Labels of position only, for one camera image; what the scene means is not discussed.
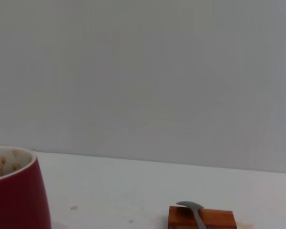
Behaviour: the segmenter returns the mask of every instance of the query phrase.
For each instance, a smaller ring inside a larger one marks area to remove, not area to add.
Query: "white table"
[[[286,229],[286,174],[37,155],[53,229],[166,229],[182,200],[232,210],[241,229]]]

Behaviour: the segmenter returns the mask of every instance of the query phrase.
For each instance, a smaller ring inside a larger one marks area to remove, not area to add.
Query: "mug rim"
[[[14,176],[18,173],[21,173],[23,170],[31,167],[34,164],[34,162],[37,160],[37,155],[32,150],[29,150],[29,149],[25,149],[25,148],[21,148],[21,147],[14,147],[14,146],[0,146],[0,149],[7,149],[7,150],[8,149],[10,149],[10,150],[15,149],[15,150],[20,150],[20,151],[25,151],[26,153],[30,154],[32,157],[32,160],[26,166],[20,168],[17,171],[13,171],[12,173],[1,176],[0,180]]]

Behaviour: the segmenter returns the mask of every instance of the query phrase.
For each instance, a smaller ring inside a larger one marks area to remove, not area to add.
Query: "mug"
[[[37,156],[0,146],[0,229],[51,229]]]

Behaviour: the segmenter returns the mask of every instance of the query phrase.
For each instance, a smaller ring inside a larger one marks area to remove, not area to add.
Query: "white wall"
[[[0,145],[286,172],[286,0],[0,0]]]

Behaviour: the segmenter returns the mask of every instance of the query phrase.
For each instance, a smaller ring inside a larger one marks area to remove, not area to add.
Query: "wooden coaster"
[[[236,229],[236,222],[231,211],[202,209],[201,220],[207,229]],[[189,208],[170,206],[168,229],[197,229],[196,220]]]

